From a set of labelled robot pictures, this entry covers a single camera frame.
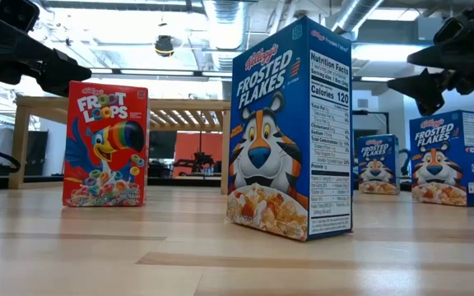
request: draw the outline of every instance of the tony the tiger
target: tony the tiger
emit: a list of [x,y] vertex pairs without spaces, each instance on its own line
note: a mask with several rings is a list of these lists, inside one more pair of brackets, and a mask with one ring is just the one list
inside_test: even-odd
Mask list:
[[383,164],[385,161],[385,156],[382,156],[379,160],[371,160],[370,158],[366,158],[365,161],[367,161],[367,166],[360,172],[360,178],[362,182],[391,182],[391,179],[393,179],[393,171]]
[[445,156],[448,149],[448,142],[444,142],[440,148],[426,149],[424,146],[420,147],[420,152],[423,155],[421,162],[415,165],[413,169],[412,177],[415,184],[442,183],[463,188],[460,186],[462,169]]
[[278,91],[269,107],[242,111],[245,129],[230,157],[230,191],[257,183],[286,193],[308,210],[308,197],[295,190],[301,170],[300,148],[277,126],[276,113],[284,106],[285,97]]

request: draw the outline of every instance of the wooden table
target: wooden table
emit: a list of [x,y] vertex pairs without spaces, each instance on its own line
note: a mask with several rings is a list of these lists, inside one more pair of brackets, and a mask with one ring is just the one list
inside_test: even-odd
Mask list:
[[356,195],[354,233],[299,243],[225,223],[216,188],[63,209],[0,191],[0,296],[474,295],[474,208]]
[[[18,97],[12,156],[22,163],[21,170],[11,173],[12,189],[52,187],[53,183],[23,183],[26,142],[30,115],[67,124],[68,99],[62,97]],[[230,101],[218,99],[149,99],[151,131],[223,132],[221,192],[228,190],[230,148]]]

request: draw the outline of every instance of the cereal box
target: cereal box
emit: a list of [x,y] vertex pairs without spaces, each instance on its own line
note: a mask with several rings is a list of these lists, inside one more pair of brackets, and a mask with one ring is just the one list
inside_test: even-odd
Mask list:
[[474,112],[413,119],[410,127],[413,199],[474,206]]
[[306,241],[351,217],[351,43],[304,17],[233,61],[227,217]]
[[358,139],[360,191],[399,194],[398,138],[394,135],[361,136]]
[[142,205],[148,132],[147,89],[72,81],[63,204]]

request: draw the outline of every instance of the table leg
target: table leg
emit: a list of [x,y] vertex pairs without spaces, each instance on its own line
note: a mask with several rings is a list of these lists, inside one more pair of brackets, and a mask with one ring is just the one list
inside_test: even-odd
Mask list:
[[230,167],[230,111],[226,110],[222,125],[221,194],[228,194],[228,168]]
[[14,138],[12,140],[12,157],[21,164],[17,173],[11,173],[8,179],[10,189],[19,189],[25,176],[26,142],[29,137],[30,110],[25,106],[17,106],[14,122]]

